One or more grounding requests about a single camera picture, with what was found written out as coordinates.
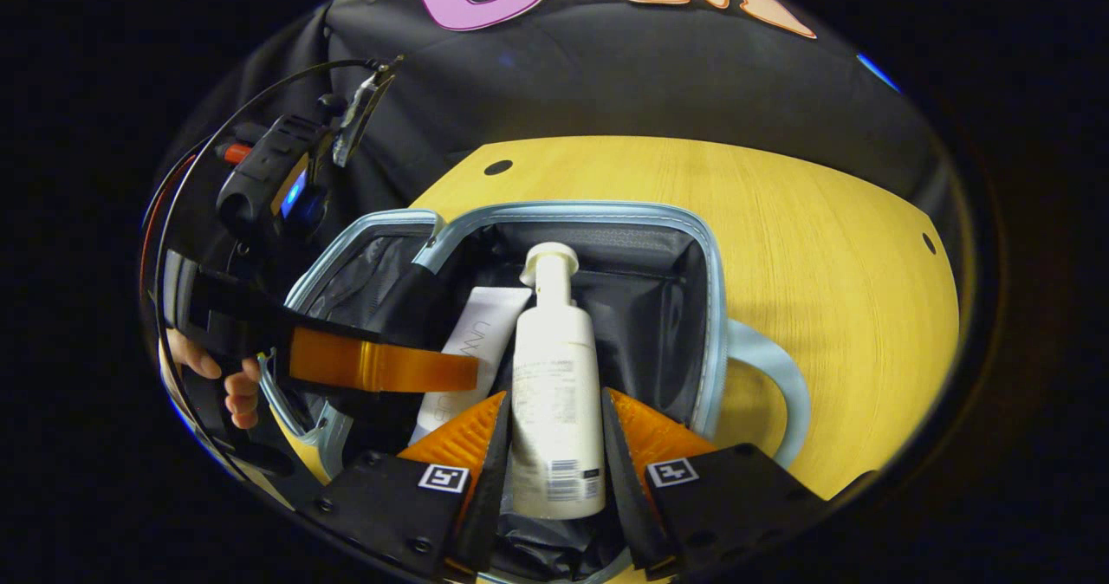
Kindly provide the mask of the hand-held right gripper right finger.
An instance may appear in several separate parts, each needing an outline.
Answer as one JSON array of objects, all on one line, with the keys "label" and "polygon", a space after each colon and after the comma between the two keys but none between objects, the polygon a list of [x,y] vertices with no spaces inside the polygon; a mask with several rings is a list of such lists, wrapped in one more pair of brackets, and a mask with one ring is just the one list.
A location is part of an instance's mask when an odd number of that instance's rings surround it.
[{"label": "hand-held right gripper right finger", "polygon": [[757,445],[716,447],[629,395],[601,395],[607,475],[642,572],[728,572],[827,513]]}]

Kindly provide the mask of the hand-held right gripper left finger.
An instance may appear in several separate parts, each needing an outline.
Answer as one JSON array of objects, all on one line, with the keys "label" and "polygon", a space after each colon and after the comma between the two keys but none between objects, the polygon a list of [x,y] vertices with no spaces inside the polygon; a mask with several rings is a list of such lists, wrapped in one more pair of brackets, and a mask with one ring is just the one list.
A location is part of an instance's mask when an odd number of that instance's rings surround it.
[{"label": "hand-held right gripper left finger", "polygon": [[499,392],[396,455],[357,457],[314,498],[314,527],[400,578],[491,567],[511,397]]}]

